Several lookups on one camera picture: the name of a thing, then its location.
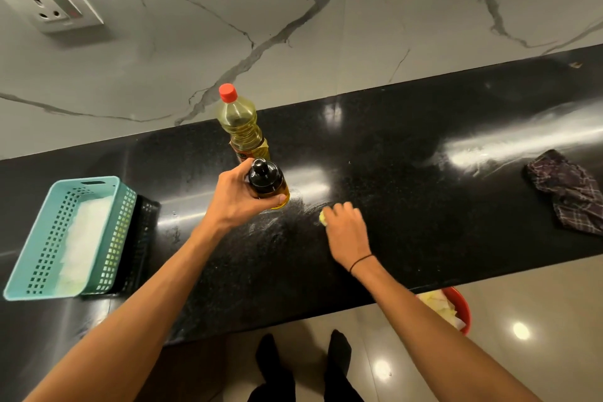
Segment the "black lid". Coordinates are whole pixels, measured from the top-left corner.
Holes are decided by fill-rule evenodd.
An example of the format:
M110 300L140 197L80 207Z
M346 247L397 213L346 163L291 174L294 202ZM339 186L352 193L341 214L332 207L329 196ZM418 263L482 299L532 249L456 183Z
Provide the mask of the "black lid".
M249 171L249 183L260 194L276 191L283 182L283 172L274 162L257 158Z

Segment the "marble tile backsplash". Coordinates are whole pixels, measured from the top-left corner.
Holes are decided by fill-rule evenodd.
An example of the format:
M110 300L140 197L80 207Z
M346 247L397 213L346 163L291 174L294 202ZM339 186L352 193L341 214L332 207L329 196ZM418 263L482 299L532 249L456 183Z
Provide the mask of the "marble tile backsplash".
M46 36L0 0L0 158L603 42L601 0L89 1Z

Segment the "red bottle cap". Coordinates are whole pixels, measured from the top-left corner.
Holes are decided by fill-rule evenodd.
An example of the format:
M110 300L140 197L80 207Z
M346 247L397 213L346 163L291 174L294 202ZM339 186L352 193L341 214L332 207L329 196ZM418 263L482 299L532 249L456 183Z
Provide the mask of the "red bottle cap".
M220 86L220 88L218 88L218 92L220 93L222 100L226 103L234 102L238 97L235 87L230 83L225 83Z

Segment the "teal plastic basket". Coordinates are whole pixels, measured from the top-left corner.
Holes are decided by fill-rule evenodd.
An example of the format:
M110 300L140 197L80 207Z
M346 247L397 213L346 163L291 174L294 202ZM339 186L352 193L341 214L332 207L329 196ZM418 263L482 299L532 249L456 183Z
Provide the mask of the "teal plastic basket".
M130 226L136 193L118 177L57 181L41 206L19 260L4 288L4 299L29 301L70 297L55 295L69 226L82 202L112 197L94 264L79 294L99 294L113 286Z

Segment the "checkered kitchen towel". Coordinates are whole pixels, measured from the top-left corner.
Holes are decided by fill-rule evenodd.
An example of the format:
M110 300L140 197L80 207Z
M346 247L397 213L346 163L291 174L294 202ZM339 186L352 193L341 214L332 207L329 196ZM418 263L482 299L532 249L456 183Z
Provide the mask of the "checkered kitchen towel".
M603 194L590 173L556 150L539 155L526 168L534 186L552 194L565 227L603 236Z

